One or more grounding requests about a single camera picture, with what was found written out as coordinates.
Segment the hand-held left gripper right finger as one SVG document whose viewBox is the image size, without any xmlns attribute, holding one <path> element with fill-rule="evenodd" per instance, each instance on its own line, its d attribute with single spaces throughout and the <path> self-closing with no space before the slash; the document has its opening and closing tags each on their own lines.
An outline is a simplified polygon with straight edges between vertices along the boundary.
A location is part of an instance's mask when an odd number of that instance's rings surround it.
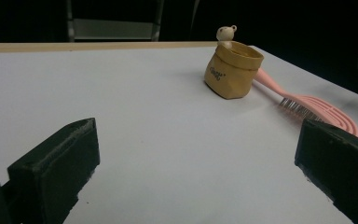
<svg viewBox="0 0 358 224">
<path fill-rule="evenodd" d="M 333 205 L 358 224 L 358 137 L 333 125 L 306 119 L 295 165 Z"/>
</svg>

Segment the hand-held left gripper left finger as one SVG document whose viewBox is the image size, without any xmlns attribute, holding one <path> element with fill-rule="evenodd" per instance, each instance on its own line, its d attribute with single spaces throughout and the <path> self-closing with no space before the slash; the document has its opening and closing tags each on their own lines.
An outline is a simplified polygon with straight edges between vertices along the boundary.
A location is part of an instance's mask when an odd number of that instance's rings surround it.
<svg viewBox="0 0 358 224">
<path fill-rule="evenodd" d="M 100 164 L 96 121 L 59 129 L 8 168 L 16 224 L 62 224 Z"/>
</svg>

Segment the pink hairbrush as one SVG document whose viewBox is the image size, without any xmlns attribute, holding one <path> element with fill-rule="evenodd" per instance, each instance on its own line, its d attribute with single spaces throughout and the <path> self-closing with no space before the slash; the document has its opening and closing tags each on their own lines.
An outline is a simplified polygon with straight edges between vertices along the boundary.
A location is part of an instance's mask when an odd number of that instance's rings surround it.
<svg viewBox="0 0 358 224">
<path fill-rule="evenodd" d="M 267 72 L 259 68 L 255 80 L 282 97 L 280 106 L 300 119 L 314 119 L 358 136 L 358 126 L 344 112 L 321 98 L 285 91 Z"/>
</svg>

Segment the white metal stand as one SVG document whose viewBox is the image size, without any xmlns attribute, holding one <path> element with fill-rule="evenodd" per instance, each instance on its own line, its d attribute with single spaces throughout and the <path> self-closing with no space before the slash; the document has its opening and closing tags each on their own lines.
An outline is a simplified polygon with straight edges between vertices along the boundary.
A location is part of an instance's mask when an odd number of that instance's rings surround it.
<svg viewBox="0 0 358 224">
<path fill-rule="evenodd" d="M 158 41 L 164 0 L 66 0 L 71 42 Z"/>
</svg>

